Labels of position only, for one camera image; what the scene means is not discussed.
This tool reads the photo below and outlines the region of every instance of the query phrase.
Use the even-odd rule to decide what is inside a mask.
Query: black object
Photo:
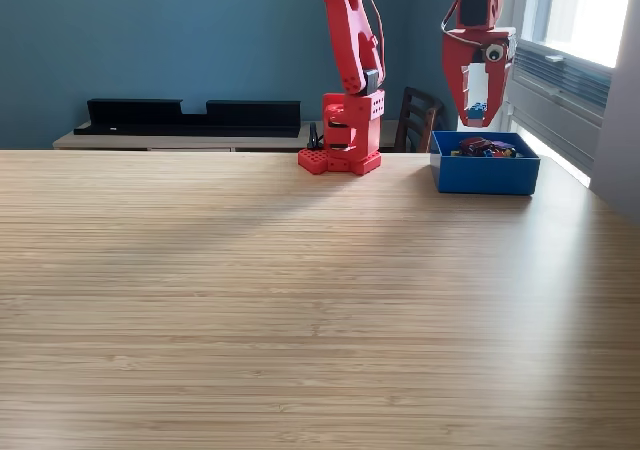
[[[182,100],[87,102],[91,125],[76,135],[297,138],[300,102],[208,101],[206,114],[182,113]]]
[[[460,23],[465,27],[486,25],[489,20],[489,0],[460,0]]]
[[[311,122],[311,126],[309,127],[309,143],[307,144],[307,148],[309,150],[322,150],[322,139],[324,135],[318,137],[318,126],[315,122]]]

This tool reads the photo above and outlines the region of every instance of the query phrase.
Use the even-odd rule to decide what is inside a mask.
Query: toy
[[[516,158],[515,147],[509,143],[486,140],[482,137],[470,137],[460,142],[460,149],[451,152],[452,157],[488,157],[488,158]]]
[[[312,173],[353,172],[364,175],[380,166],[380,122],[384,114],[386,77],[384,31],[375,3],[380,41],[371,31],[362,0],[324,0],[336,63],[344,94],[323,99],[324,148],[305,149],[298,163]],[[464,125],[488,126],[498,112],[515,54],[515,29],[495,28],[503,0],[456,0],[445,16],[444,71]],[[447,23],[457,10],[456,28]],[[468,109],[469,65],[482,63],[489,76],[488,100]]]
[[[467,138],[460,142],[460,150],[468,157],[487,156],[486,151],[491,151],[492,143],[480,137]]]

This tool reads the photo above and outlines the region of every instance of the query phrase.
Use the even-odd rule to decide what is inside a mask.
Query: blue box
[[[441,193],[533,195],[540,157],[517,133],[433,132],[438,153],[431,155],[431,170]],[[482,137],[512,144],[524,158],[452,157],[460,142]]]

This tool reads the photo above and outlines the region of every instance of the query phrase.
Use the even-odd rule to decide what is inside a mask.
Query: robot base
[[[356,175],[366,175],[382,164],[380,152],[374,152],[359,162],[349,162],[339,158],[332,158],[326,150],[304,149],[298,153],[298,164],[314,175],[325,172],[351,172]]]

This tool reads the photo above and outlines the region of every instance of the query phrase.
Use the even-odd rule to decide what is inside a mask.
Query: red robot base
[[[384,90],[359,97],[329,93],[323,99],[324,147],[298,153],[298,163],[314,175],[351,172],[365,175],[382,163],[380,123]]]

